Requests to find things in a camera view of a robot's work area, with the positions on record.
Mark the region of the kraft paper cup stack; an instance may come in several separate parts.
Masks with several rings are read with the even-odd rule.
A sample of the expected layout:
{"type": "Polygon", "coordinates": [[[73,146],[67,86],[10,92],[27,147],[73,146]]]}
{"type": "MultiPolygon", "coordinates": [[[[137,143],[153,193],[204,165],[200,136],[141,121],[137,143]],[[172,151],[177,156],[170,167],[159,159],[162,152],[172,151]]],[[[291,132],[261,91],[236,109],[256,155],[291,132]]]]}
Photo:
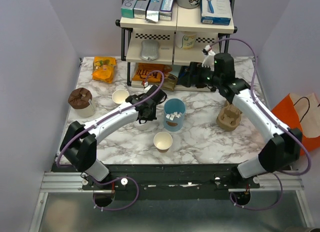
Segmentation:
{"type": "Polygon", "coordinates": [[[116,105],[121,105],[122,103],[124,103],[126,101],[126,98],[129,96],[129,92],[125,89],[118,89],[116,91],[113,92],[111,98],[112,101],[116,104],[116,105]]]}

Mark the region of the single kraft paper cup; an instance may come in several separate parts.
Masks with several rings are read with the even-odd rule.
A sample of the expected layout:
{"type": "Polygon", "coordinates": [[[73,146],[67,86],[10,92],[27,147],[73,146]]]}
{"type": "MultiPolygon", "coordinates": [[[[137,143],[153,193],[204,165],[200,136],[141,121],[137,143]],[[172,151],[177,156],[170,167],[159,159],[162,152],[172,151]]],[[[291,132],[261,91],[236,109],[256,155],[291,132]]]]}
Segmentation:
{"type": "Polygon", "coordinates": [[[172,136],[167,132],[159,132],[153,138],[153,144],[159,152],[167,152],[173,144],[172,136]]]}

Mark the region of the brown pulp cup carrier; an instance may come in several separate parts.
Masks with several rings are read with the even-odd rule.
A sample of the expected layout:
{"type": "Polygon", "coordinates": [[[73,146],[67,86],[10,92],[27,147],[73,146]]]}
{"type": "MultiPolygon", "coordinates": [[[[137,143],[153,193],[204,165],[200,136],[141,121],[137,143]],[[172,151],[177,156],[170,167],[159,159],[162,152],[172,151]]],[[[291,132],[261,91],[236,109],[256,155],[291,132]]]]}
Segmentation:
{"type": "Polygon", "coordinates": [[[220,110],[216,122],[221,129],[231,132],[239,126],[241,118],[242,111],[235,105],[225,101],[224,107],[220,110]]]}

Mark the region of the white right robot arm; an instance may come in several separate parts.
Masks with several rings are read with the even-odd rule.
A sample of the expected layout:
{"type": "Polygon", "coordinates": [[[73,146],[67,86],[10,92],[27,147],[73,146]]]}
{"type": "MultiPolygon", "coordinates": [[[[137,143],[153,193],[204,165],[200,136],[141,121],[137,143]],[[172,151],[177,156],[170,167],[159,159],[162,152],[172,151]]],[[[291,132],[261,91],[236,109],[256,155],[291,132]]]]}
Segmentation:
{"type": "Polygon", "coordinates": [[[216,88],[221,96],[246,115],[266,143],[256,157],[237,165],[230,175],[231,184],[237,188],[243,187],[249,177],[272,173],[297,161],[300,157],[302,132],[298,128],[289,128],[264,104],[259,103],[258,97],[251,93],[250,85],[236,77],[234,59],[230,54],[218,53],[209,60],[212,61],[213,69],[198,62],[190,62],[180,83],[185,87],[206,85],[216,88]]]}

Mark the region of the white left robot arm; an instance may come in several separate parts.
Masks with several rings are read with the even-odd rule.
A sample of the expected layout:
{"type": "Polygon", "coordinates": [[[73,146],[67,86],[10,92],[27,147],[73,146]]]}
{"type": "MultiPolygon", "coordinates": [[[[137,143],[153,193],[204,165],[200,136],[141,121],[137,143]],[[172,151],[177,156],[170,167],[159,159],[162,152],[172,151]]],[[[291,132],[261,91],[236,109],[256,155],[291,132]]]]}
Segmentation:
{"type": "Polygon", "coordinates": [[[71,123],[60,146],[56,164],[64,156],[78,171],[93,178],[99,189],[110,186],[110,171],[97,158],[97,145],[113,132],[135,121],[156,120],[157,105],[167,99],[167,94],[157,85],[150,86],[144,93],[130,95],[111,112],[87,124],[71,123]]]}

